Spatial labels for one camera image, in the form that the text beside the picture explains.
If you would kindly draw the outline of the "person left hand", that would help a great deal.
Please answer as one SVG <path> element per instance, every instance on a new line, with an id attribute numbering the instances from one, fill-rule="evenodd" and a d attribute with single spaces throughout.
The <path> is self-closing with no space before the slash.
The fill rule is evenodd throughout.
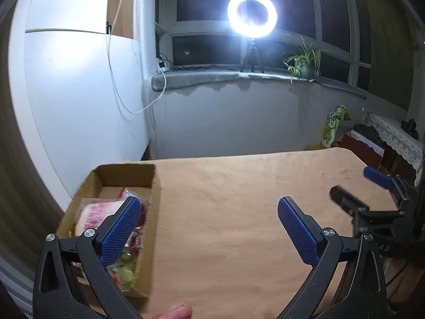
<path id="1" fill-rule="evenodd" d="M 191 319 L 192 313 L 192 307 L 189 304 L 181 303 L 153 316 L 152 319 Z"/>

